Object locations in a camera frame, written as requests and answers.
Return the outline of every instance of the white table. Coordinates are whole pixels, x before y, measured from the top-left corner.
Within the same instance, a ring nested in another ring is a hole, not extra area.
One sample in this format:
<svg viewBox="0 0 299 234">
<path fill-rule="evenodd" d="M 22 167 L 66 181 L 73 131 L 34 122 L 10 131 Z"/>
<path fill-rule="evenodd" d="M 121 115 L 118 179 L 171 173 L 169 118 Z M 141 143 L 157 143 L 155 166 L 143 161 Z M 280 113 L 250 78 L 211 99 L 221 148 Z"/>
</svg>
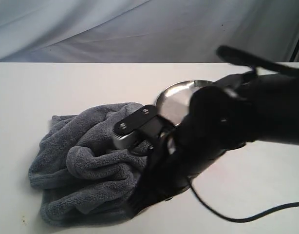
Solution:
<svg viewBox="0 0 299 234">
<path fill-rule="evenodd" d="M 175 82 L 214 81 L 244 71 L 228 64 L 0 63 L 0 233 L 299 234 L 299 208 L 235 224 L 209 213 L 190 191 L 112 227 L 62 229 L 39 217 L 41 192 L 30 188 L 27 170 L 52 115 L 78 114 L 105 103 L 148 104 Z M 299 146 L 248 144 L 224 155 L 195 186 L 205 201 L 232 217 L 299 201 Z"/>
</svg>

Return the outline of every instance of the towel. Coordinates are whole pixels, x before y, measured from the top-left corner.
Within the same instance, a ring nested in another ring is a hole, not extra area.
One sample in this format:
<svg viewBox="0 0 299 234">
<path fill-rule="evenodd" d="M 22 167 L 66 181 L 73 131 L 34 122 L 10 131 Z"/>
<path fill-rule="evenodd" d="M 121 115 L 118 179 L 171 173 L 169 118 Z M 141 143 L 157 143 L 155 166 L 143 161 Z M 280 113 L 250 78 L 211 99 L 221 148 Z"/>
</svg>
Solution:
<svg viewBox="0 0 299 234">
<path fill-rule="evenodd" d="M 52 127 L 28 171 L 31 186 L 44 190 L 44 221 L 75 226 L 128 220 L 122 204 L 132 194 L 146 157 L 115 149 L 112 129 L 140 107 L 102 105 L 77 116 L 52 117 Z"/>
</svg>

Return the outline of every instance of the white fabric backdrop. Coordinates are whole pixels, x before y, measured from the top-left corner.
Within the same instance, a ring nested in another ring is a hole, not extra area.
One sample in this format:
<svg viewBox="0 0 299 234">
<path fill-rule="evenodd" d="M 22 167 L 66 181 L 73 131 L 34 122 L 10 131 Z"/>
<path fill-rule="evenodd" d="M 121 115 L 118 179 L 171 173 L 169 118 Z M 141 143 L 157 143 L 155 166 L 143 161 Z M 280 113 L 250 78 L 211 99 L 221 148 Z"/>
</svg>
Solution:
<svg viewBox="0 0 299 234">
<path fill-rule="evenodd" d="M 17 50 L 13 49 L 15 33 L 12 38 L 1 38 L 0 44 L 5 46 L 0 51 L 9 45 L 12 49 L 0 52 L 0 61 L 218 62 L 215 49 L 220 44 L 272 61 L 288 61 L 299 36 L 299 0 L 144 2 L 47 1 L 46 8 L 34 17 L 36 21 L 51 18 L 53 23 L 48 30 L 40 33 L 42 27 L 38 27 L 34 34 L 38 39 L 32 37 L 25 46 L 18 45 Z M 39 21 L 21 24 L 22 31 L 32 24 L 36 28 Z"/>
</svg>

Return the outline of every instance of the screw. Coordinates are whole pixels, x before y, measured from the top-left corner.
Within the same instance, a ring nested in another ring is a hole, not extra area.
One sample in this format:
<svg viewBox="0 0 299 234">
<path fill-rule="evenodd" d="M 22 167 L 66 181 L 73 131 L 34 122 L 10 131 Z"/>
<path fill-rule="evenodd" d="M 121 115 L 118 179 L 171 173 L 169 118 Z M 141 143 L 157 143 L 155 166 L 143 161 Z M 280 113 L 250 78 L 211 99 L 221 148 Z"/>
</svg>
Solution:
<svg viewBox="0 0 299 234">
<path fill-rule="evenodd" d="M 145 114 L 145 115 L 147 115 L 148 113 L 149 113 L 149 110 L 148 109 L 143 109 L 143 113 Z"/>
<path fill-rule="evenodd" d="M 127 125 L 126 125 L 125 123 L 121 123 L 121 124 L 120 124 L 120 127 L 121 127 L 122 129 L 126 129 L 126 128 L 127 128 Z"/>
</svg>

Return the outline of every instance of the stainless steel bowl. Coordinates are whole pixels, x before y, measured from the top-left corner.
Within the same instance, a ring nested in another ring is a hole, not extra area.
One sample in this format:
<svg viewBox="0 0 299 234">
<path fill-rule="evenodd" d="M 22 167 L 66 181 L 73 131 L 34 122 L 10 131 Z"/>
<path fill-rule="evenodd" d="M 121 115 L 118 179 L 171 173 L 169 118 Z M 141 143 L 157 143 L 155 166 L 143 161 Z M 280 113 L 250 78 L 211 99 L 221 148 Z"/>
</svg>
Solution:
<svg viewBox="0 0 299 234">
<path fill-rule="evenodd" d="M 207 80 L 187 80 L 168 87 L 155 101 L 159 114 L 175 125 L 179 124 L 188 114 L 189 100 L 193 93 L 211 83 Z"/>
</svg>

